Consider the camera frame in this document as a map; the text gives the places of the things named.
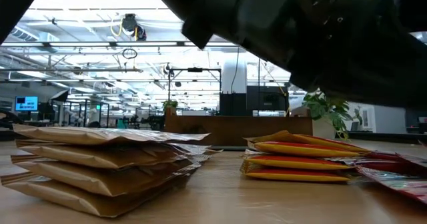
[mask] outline office desk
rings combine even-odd
[[[355,141],[362,147],[427,156],[427,148]],[[17,170],[6,155],[12,143],[0,143],[0,173]],[[239,152],[214,156],[175,190],[118,219],[100,219],[0,187],[0,223],[76,224],[375,224],[427,222],[427,205],[369,181],[351,185],[259,181],[241,177]]]

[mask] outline green plant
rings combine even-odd
[[[342,139],[348,139],[347,127],[344,121],[352,121],[353,117],[348,114],[349,107],[345,100],[327,97],[323,92],[316,91],[308,93],[304,97],[302,105],[310,109],[313,120],[326,118],[335,128],[338,136]]]
[[[163,102],[163,112],[166,113],[166,109],[168,107],[177,107],[178,106],[178,102],[176,100],[170,100],[170,101],[164,101]]]

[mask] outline blue screen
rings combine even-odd
[[[16,97],[15,99],[15,111],[36,111],[38,105],[38,97]]]

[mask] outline potted plant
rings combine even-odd
[[[348,139],[344,121],[354,118],[348,114],[348,103],[338,98],[327,97],[323,92],[308,93],[302,103],[310,109],[313,122],[313,135],[333,139],[337,133],[341,139]]]
[[[170,100],[170,101],[164,101],[163,102],[163,112],[165,115],[167,115],[167,108],[172,107],[173,111],[172,114],[175,113],[176,115],[176,107],[178,106],[178,102],[176,100]]]

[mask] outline office ceiling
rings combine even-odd
[[[191,43],[180,32],[182,22],[161,0],[35,0],[6,42],[130,42],[133,38],[124,32],[119,36],[114,35],[119,33],[121,18],[128,13],[136,14],[137,22],[147,33],[145,43],[149,43],[149,46],[131,47],[137,53],[135,59],[126,59],[123,56],[123,51],[129,47],[108,44],[105,47],[93,47],[93,43],[49,48],[3,46],[0,47],[0,68],[38,69],[42,74],[14,72],[10,79],[22,79],[23,76],[32,81],[51,79],[56,80],[52,81],[54,85],[63,88],[79,87],[85,90],[76,89],[76,93],[90,95],[92,89],[94,93],[103,95],[103,99],[108,95],[116,97],[110,98],[111,102],[143,101],[160,106],[161,102],[167,99],[167,67],[218,69],[222,68],[225,59],[236,58],[237,61],[238,48],[220,37],[211,39],[212,43],[220,45],[207,47],[203,51],[191,45],[187,46],[186,42]],[[184,45],[176,46],[177,41]],[[250,85],[256,85],[258,82],[259,62],[263,85],[277,85],[269,82],[273,79],[282,83],[289,80],[290,74],[287,71],[265,63],[244,50],[239,52],[240,58],[246,59],[248,63]],[[44,72],[43,69],[92,71]],[[123,71],[104,72],[102,69]],[[68,79],[91,81],[76,82]],[[181,85],[171,85],[173,99],[177,99],[186,107],[217,107],[220,92],[217,79],[217,71],[184,71],[174,80],[179,81]],[[120,94],[127,96],[117,98]]]

